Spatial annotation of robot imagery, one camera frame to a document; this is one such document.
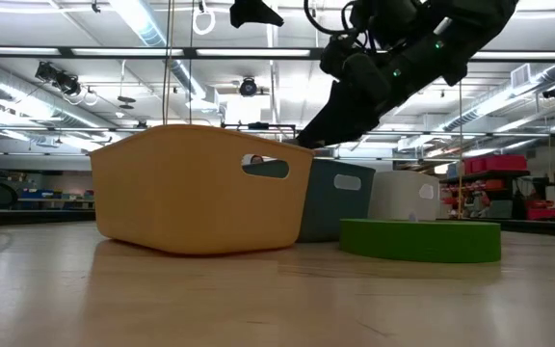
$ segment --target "green round platform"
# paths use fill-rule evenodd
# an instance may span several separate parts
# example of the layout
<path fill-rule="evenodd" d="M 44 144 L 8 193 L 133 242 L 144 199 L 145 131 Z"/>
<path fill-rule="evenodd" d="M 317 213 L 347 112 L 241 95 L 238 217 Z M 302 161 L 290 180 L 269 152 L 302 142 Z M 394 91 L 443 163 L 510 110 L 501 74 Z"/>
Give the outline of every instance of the green round platform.
<path fill-rule="evenodd" d="M 442 263 L 500 260 L 500 225 L 342 220 L 340 249 L 384 259 Z"/>

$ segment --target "gray plastic basket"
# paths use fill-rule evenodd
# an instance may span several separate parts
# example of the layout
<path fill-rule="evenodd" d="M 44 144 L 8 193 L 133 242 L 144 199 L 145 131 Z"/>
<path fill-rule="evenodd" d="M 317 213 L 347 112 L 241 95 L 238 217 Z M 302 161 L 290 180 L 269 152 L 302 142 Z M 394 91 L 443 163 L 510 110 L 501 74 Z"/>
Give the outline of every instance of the gray plastic basket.
<path fill-rule="evenodd" d="M 248 174 L 285 177 L 288 166 L 270 161 L 243 167 Z M 314 159 L 298 242 L 338 241 L 341 219 L 367 218 L 374 169 Z"/>

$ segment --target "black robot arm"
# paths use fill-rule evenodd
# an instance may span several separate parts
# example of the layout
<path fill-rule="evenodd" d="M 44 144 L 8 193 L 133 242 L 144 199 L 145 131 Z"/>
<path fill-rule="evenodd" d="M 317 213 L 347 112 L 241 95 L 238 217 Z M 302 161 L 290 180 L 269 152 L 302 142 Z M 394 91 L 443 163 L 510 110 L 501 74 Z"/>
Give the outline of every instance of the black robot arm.
<path fill-rule="evenodd" d="M 457 84 L 467 74 L 468 60 L 500 34 L 516 4 L 517 0 L 349 3 L 354 27 L 323 30 L 331 39 L 321 69 L 337 81 L 327 105 L 297 137 L 299 145 L 316 148 L 356 140 L 437 78 Z M 320 27 L 311 15 L 307 17 Z M 357 40 L 362 33 L 371 48 Z"/>

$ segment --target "orange plastic basket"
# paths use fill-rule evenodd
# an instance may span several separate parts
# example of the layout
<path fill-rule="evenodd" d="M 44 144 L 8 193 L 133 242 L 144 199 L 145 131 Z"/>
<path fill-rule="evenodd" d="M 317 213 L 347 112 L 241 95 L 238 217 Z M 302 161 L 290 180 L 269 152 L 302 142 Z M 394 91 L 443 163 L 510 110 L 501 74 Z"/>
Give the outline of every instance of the orange plastic basket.
<path fill-rule="evenodd" d="M 247 174 L 246 154 L 281 159 L 288 175 Z M 312 157 L 221 128 L 154 127 L 91 154 L 97 227 L 176 254 L 288 247 L 299 235 Z"/>

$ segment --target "wooden floor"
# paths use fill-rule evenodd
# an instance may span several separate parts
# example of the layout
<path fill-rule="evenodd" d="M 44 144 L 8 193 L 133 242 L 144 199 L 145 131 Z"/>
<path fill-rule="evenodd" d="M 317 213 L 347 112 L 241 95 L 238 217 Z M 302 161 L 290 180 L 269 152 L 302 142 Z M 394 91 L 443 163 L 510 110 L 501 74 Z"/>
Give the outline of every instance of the wooden floor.
<path fill-rule="evenodd" d="M 173 257 L 93 223 L 0 227 L 0 347 L 555 347 L 555 237 L 445 265 L 334 244 Z"/>

